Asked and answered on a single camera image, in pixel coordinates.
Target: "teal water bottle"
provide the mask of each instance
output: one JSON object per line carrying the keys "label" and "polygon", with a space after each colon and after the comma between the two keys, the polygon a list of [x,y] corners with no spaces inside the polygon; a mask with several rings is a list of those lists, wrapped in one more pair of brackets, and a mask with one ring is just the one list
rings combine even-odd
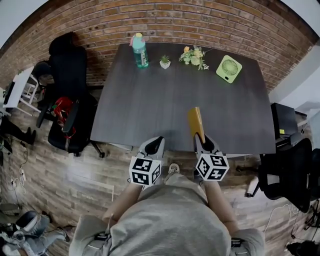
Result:
{"label": "teal water bottle", "polygon": [[136,33],[132,38],[133,55],[138,68],[149,66],[146,42],[141,33]]}

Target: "wooden floor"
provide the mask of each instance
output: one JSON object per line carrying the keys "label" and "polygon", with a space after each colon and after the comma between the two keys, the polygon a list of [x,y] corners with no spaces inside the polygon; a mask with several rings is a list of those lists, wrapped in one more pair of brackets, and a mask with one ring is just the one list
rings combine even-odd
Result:
{"label": "wooden floor", "polygon": [[[10,118],[23,131],[30,126],[35,129],[36,117],[29,117],[24,113],[14,110]],[[113,192],[116,198],[127,185],[128,166],[132,156],[137,153],[125,151],[117,147],[101,144],[100,148],[107,152],[107,157],[100,159],[95,149],[88,145],[80,157],[68,154],[48,143],[50,123],[45,121],[40,129],[36,129],[37,137],[33,146],[28,145],[28,161],[22,167],[27,181],[25,182],[26,194],[18,186],[15,190],[18,202],[23,204],[23,210],[46,211],[53,217],[54,223],[50,226],[76,225],[81,214],[101,216],[112,203]],[[13,138],[13,155],[4,157],[4,166],[1,172],[1,196],[3,201],[16,203],[16,195],[10,185],[11,178],[18,178],[20,165],[24,160],[25,148]],[[196,163],[195,154],[192,152],[165,152],[164,168],[168,169],[170,163],[180,165],[181,172],[192,177]],[[296,236],[298,238],[312,237],[314,229],[308,232],[301,231],[304,227],[306,214],[292,213],[292,204],[281,198],[276,201],[269,200],[259,191],[254,198],[244,197],[250,180],[255,176],[252,172],[236,172],[235,167],[254,166],[258,164],[255,156],[230,160],[230,170],[221,187],[231,202],[241,228],[258,228],[264,231],[273,212],[270,224],[265,233],[266,255],[290,255],[284,252],[287,242],[292,241],[290,233],[297,218]],[[69,245],[57,242],[52,245],[48,253],[55,256],[68,255]]]}

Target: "dark gray table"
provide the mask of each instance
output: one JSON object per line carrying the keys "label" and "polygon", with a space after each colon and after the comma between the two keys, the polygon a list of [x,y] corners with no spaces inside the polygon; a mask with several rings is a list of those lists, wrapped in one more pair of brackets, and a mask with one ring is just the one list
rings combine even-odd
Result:
{"label": "dark gray table", "polygon": [[[132,48],[120,45],[99,100],[91,140],[138,147],[163,136],[167,150],[193,151],[187,113],[200,107],[204,132],[224,153],[275,153],[272,112],[258,62],[212,49],[204,57],[209,70],[198,70],[178,61],[184,47],[147,43],[149,67],[140,69]],[[168,69],[159,64],[164,54],[171,60]],[[226,54],[242,64],[232,84],[216,75]]]}

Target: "small fan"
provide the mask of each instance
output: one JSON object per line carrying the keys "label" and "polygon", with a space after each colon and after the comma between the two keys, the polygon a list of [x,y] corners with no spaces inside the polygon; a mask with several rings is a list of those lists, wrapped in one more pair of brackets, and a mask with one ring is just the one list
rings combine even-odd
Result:
{"label": "small fan", "polygon": [[242,65],[239,62],[226,55],[223,57],[218,69],[216,70],[216,74],[231,84],[236,79],[241,69]]}

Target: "black and white cube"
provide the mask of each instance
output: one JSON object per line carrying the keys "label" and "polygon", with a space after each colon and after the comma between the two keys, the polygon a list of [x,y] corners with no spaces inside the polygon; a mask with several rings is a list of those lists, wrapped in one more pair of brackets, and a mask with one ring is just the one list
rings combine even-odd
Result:
{"label": "black and white cube", "polygon": [[229,170],[229,163],[224,155],[201,154],[195,168],[204,181],[219,182]]}
{"label": "black and white cube", "polygon": [[159,178],[161,166],[162,162],[160,160],[133,156],[129,167],[131,183],[151,186]]}

